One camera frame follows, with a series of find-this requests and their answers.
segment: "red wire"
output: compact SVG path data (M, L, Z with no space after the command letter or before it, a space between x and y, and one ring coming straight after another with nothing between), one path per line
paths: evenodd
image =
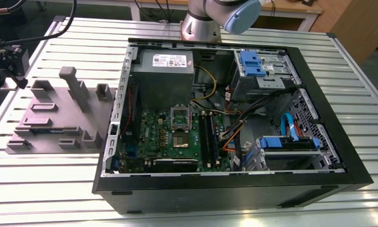
M130 120L131 120L131 90L129 88L129 119L127 119L127 123L125 125L125 129L123 129L122 133L119 134L119 136L122 136L125 134Z
M233 112L233 111L230 111L230 110L227 109L227 104L229 104L229 101L225 102L225 111L226 111L226 112Z
M298 126L298 124L295 123L294 124L294 126L295 126L295 129L297 129L297 131L298 131L298 133L299 133L299 135L305 135L305 133L303 133L303 131L301 130L301 128L299 128L299 126Z

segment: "wooden desk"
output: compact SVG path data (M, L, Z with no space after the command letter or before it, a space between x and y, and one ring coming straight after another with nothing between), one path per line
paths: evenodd
M139 11L133 2L133 0L119 0L119 1L130 1L130 12L131 12L131 19L139 20ZM137 0L139 7L146 8L158 8L154 0ZM166 1L158 0L162 7L166 8ZM167 0L169 8L178 9L178 10L187 10L187 3L189 0ZM275 5L275 17L290 17L290 18L301 18L302 23L299 25L298 31L307 32L310 27L313 26L315 19L319 14L323 13L323 9L321 6L314 3L311 7L303 5L299 1L290 1L290 0L274 0ZM271 3L266 3L262 5L262 12L261 16L269 16L271 13Z
M34 1L50 1L50 2L67 2L71 0L34 0ZM166 0L158 0L162 8L166 8ZM189 0L167 0L169 8L177 10L187 10ZM138 6L143 8L157 9L158 5L154 0L137 0ZM130 8L131 20L141 21L141 14L138 7L133 0L78 0L78 4L90 5L107 5L107 6L126 6ZM321 6L314 3L311 7L303 5L299 1L293 2L290 0L274 0L275 5L275 17L299 18L302 23L298 27L298 31L307 32L313 26L319 14L323 13ZM271 3L262 5L261 16L270 16Z

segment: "power supply label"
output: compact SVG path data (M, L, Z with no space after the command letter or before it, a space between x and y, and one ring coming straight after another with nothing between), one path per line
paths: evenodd
M155 54L153 56L154 67L187 67L185 55Z

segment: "ram slot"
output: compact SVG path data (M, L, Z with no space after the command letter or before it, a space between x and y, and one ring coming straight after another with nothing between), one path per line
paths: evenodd
M206 128L206 117L205 114L199 114L199 138L201 138L201 162L203 167L210 166L209 162L209 138L207 138L207 128Z
M207 125L207 136L209 136L209 160L211 162L211 167L215 167L218 159L218 144L217 144L218 142L217 142L214 120L211 113L209 116L206 116L206 125Z

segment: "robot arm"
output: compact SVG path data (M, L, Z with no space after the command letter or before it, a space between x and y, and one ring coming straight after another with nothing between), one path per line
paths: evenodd
M191 0L181 28L183 40L218 42L219 26L241 34L255 22L261 11L258 0Z

